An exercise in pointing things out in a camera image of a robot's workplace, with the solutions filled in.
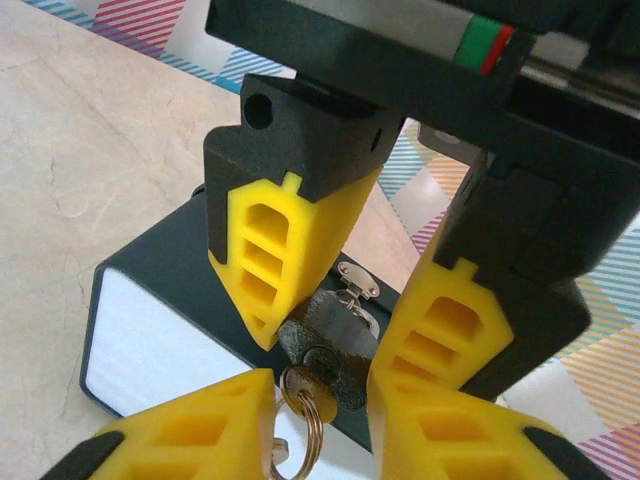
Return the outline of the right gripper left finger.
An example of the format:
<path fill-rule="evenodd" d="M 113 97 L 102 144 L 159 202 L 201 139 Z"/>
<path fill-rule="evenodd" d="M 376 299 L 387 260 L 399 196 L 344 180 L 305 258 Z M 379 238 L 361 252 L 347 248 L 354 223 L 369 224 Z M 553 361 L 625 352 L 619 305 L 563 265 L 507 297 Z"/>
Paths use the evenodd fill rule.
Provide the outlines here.
<path fill-rule="evenodd" d="M 123 417 L 80 442 L 47 479 L 267 479 L 275 383 L 254 369 Z"/>

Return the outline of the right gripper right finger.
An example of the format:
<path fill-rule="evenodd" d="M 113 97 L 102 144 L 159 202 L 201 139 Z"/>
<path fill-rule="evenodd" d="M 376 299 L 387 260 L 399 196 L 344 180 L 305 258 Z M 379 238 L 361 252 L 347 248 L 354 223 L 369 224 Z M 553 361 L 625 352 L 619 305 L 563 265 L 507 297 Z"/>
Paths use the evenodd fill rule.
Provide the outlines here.
<path fill-rule="evenodd" d="M 490 401 L 401 372 L 367 384 L 380 479 L 602 479 L 557 429 Z"/>

